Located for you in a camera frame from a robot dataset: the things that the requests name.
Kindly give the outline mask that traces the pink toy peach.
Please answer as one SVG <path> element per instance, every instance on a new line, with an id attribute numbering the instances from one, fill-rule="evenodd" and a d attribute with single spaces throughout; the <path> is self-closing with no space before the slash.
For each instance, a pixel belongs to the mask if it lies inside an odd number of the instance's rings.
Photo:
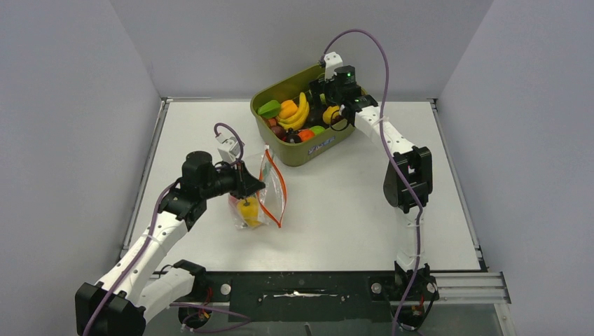
<path id="1" fill-rule="evenodd" d="M 232 195 L 228 196 L 228 206 L 230 211 L 232 211 L 233 213 L 237 213 L 237 205 L 239 204 L 240 200 L 236 197 L 233 197 Z"/>

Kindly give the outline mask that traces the yellow toy bell pepper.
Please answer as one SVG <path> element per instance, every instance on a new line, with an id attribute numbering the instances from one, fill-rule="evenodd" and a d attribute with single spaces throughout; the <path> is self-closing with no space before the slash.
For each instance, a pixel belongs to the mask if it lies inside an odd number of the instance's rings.
<path id="1" fill-rule="evenodd" d="M 242 228 L 257 228 L 262 225 L 260 214 L 260 204 L 258 200 L 251 196 L 240 199 L 236 205 L 237 213 L 240 217 Z"/>

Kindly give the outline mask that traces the clear zip bag orange zipper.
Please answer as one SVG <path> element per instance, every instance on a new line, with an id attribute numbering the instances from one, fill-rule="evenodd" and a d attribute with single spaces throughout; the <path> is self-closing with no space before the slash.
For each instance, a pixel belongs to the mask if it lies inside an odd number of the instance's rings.
<path id="1" fill-rule="evenodd" d="M 265 188 L 253 194 L 260 204 L 260 214 L 262 225 L 274 225 L 281 228 L 288 192 L 284 177 L 278 167 L 278 159 L 274 151 L 266 145 L 263 152 L 250 155 L 244 159 L 246 167 L 250 174 L 265 183 Z M 238 213 L 230 211 L 231 218 L 238 229 L 255 229 L 256 227 L 241 227 Z"/>

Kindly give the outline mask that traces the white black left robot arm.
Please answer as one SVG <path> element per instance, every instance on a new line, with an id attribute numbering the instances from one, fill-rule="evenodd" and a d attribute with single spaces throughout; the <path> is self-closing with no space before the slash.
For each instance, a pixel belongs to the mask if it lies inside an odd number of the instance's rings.
<path id="1" fill-rule="evenodd" d="M 151 222 L 125 255 L 95 283 L 75 294 L 79 335 L 143 335 L 146 325 L 197 286 L 203 270 L 179 261 L 166 275 L 149 279 L 172 247 L 195 225 L 211 198 L 229 194 L 244 199 L 264 189 L 243 161 L 216 167 L 212 156 L 186 156 L 181 176 L 158 196 Z"/>

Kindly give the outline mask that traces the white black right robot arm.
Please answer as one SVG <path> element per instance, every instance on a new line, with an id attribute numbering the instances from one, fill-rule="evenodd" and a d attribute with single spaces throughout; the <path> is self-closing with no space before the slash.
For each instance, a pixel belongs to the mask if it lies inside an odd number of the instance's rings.
<path id="1" fill-rule="evenodd" d="M 394 290 L 401 298 L 422 298 L 430 270 L 422 263 L 424 208 L 433 191 L 432 154 L 407 140 L 385 115 L 385 103 L 364 93 L 350 65 L 325 65 L 324 75 L 310 82 L 316 105 L 337 106 L 330 116 L 340 117 L 365 134 L 385 152 L 387 165 L 382 185 L 385 199 L 395 208 L 402 231 L 396 257 Z"/>

